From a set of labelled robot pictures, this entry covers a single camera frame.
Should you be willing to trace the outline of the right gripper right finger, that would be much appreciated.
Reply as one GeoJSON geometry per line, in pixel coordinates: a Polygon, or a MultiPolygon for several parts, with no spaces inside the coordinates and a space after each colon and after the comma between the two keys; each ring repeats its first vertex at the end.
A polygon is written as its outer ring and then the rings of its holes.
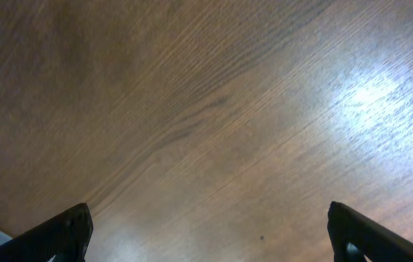
{"type": "Polygon", "coordinates": [[[330,204],[327,230],[334,262],[413,261],[413,243],[341,202],[330,204]]]}

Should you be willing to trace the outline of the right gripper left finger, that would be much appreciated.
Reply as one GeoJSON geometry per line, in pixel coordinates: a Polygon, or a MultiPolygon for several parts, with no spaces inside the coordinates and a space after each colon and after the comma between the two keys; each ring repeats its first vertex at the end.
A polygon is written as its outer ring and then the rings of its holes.
{"type": "Polygon", "coordinates": [[[92,217],[79,203],[0,245],[0,262],[85,262],[92,217]]]}

